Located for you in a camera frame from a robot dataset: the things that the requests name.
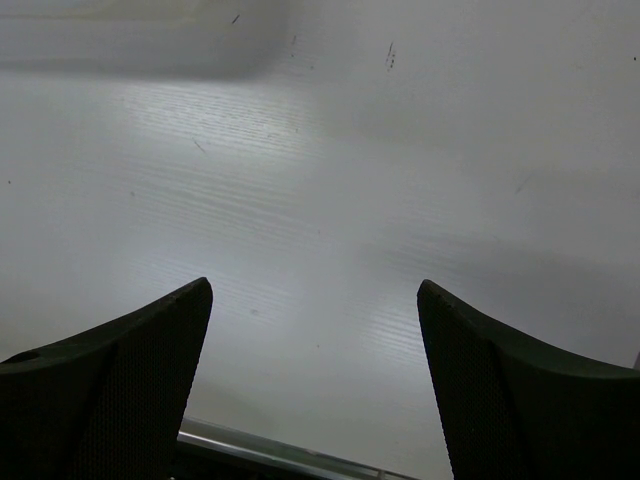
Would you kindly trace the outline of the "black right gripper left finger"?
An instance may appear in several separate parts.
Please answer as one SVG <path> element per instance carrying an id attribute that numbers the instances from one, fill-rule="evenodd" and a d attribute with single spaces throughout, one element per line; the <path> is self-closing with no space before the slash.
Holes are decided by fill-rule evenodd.
<path id="1" fill-rule="evenodd" d="M 2 478 L 167 478 L 211 309 L 199 278 L 3 361 Z"/>

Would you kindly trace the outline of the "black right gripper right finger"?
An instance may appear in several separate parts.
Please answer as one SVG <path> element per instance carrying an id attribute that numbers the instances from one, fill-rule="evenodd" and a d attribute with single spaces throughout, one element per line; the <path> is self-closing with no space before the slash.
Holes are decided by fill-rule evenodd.
<path id="1" fill-rule="evenodd" d="M 638 370 L 540 341 L 430 280 L 417 308 L 454 478 L 638 478 Z"/>

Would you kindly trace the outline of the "translucent white plastic bin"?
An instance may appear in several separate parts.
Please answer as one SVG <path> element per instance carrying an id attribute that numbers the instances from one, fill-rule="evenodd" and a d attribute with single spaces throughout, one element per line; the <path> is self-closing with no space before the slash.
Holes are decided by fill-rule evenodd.
<path id="1" fill-rule="evenodd" d="M 6 71 L 245 79 L 282 53 L 289 1 L 4 1 Z"/>

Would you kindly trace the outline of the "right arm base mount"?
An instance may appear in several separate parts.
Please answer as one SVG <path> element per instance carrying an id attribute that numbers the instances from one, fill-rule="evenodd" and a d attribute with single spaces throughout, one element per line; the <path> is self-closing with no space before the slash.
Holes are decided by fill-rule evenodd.
<path id="1" fill-rule="evenodd" d="M 256 466 L 311 479 L 410 479 L 390 470 L 341 459 L 227 427 L 185 417 L 177 443 L 223 460 L 243 460 Z"/>

